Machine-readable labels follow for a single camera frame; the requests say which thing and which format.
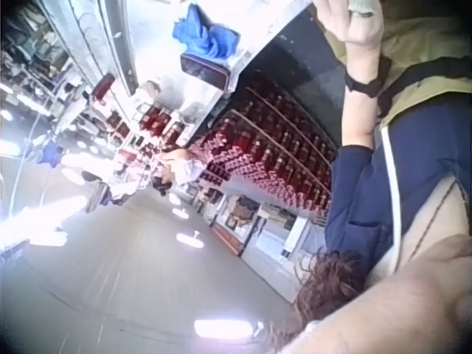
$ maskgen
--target navy blue shirt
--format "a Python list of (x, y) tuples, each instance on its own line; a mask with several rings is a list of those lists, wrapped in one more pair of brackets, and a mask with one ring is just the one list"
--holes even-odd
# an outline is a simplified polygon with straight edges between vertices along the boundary
[[(412, 108), (395, 119), (389, 135), (400, 189), (403, 235), (449, 173), (471, 195), (470, 95), (444, 94)], [(327, 249), (359, 253), (367, 275), (392, 246), (392, 205), (384, 149), (341, 147), (332, 168)]]

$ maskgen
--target yellow vest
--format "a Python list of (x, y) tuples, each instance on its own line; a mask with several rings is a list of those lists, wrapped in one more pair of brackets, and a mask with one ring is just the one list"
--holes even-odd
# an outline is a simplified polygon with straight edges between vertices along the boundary
[[(441, 57), (463, 58), (471, 55), (471, 37), (456, 18), (412, 18), (403, 11), (411, 9), (401, 7), (401, 2), (401, 0), (394, 0), (388, 4), (397, 6), (383, 6), (385, 33), (382, 40), (382, 55), (392, 61), (392, 66), (382, 92), (391, 86), (407, 68), (415, 64), (426, 63)], [(325, 36), (335, 56), (345, 64), (344, 43), (339, 42), (329, 32), (326, 32)], [(381, 126), (388, 125), (406, 109), (447, 92), (472, 93), (472, 80), (466, 77), (451, 79), (432, 76), (405, 87), (393, 97), (392, 106), (383, 117)]]

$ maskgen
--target wrist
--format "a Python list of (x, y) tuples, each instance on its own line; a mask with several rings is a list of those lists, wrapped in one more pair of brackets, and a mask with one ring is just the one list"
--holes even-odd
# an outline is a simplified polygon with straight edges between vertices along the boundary
[(378, 78), (380, 47), (365, 49), (346, 45), (346, 70), (359, 83), (370, 83)]

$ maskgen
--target bag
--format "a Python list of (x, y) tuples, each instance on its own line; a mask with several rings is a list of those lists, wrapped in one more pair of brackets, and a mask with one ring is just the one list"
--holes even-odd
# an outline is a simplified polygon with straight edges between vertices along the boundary
[(100, 182), (92, 192), (90, 198), (88, 199), (88, 203), (86, 205), (86, 213), (89, 214), (93, 212), (100, 202), (103, 200), (103, 197), (108, 192), (108, 185), (104, 182)]
[(228, 89), (230, 71), (227, 68), (186, 53), (180, 56), (180, 64), (184, 73), (196, 77), (221, 91)]

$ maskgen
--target shelf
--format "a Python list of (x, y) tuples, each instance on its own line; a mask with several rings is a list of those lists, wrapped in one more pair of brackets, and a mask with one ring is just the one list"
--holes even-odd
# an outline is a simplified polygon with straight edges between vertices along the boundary
[(328, 165), (331, 166), (331, 163), (326, 159), (326, 157), (323, 156), (320, 150), (307, 138), (300, 129), (298, 129), (295, 124), (293, 124), (286, 116), (284, 116), (277, 108), (275, 108), (269, 101), (267, 101), (264, 97), (260, 96), (256, 91), (254, 91), (252, 88), (246, 87), (246, 90), (251, 92), (255, 97), (257, 97), (259, 100), (265, 103), (272, 111), (276, 112), (280, 118), (285, 120), (287, 124), (289, 124), (292, 129), (294, 129), (315, 151), (318, 153), (318, 155), (323, 159), (323, 161)]
[[(291, 94), (289, 94), (287, 92), (287, 90), (285, 90), (283, 87), (281, 87), (278, 83), (276, 83), (275, 81), (271, 80), (270, 78), (266, 77), (260, 70), (255, 70), (256, 72), (258, 72), (259, 74), (261, 74), (264, 79), (266, 79), (267, 81), (269, 81), (270, 83), (272, 83), (275, 87), (277, 87), (281, 92), (282, 94), (285, 96), (285, 97), (288, 97), (288, 100), (293, 103), (294, 105), (297, 106), (297, 108), (303, 112), (305, 114), (305, 116), (307, 117), (311, 117), (311, 114), (309, 114), (306, 109), (304, 109), (302, 107), (302, 105), (300, 105), (293, 97)], [(334, 143), (333, 139), (326, 133), (326, 131), (323, 129), (323, 127), (316, 121), (316, 119), (310, 119), (311, 122), (315, 123), (316, 127), (319, 129), (319, 132), (325, 137), (325, 139), (327, 140), (327, 142), (329, 142), (331, 144), (331, 147), (336, 150), (338, 148), (338, 146)]]
[(301, 163), (294, 155), (292, 155), (291, 153), (289, 153), (287, 151), (287, 149), (285, 149), (281, 144), (279, 144), (278, 142), (276, 142), (274, 139), (272, 139), (272, 137), (270, 135), (268, 135), (265, 131), (263, 131), (261, 128), (259, 128), (257, 125), (255, 125), (253, 122), (251, 122), (251, 120), (242, 115), (240, 112), (232, 109), (230, 110), (229, 112), (231, 112), (232, 114), (235, 114), (237, 115), (238, 117), (240, 117), (242, 120), (244, 120), (246, 123), (248, 123), (250, 126), (253, 127), (253, 129), (255, 129), (256, 131), (258, 131), (259, 133), (261, 133), (262, 135), (264, 135), (264, 137), (270, 141), (272, 144), (274, 144), (279, 150), (283, 151), (284, 154), (288, 155), (292, 160), (294, 160), (309, 176), (311, 176), (311, 178), (318, 184), (321, 186), (321, 188), (328, 193), (328, 195), (331, 195), (331, 191), (314, 175), (312, 174), (312, 172), (306, 168), (306, 166)]

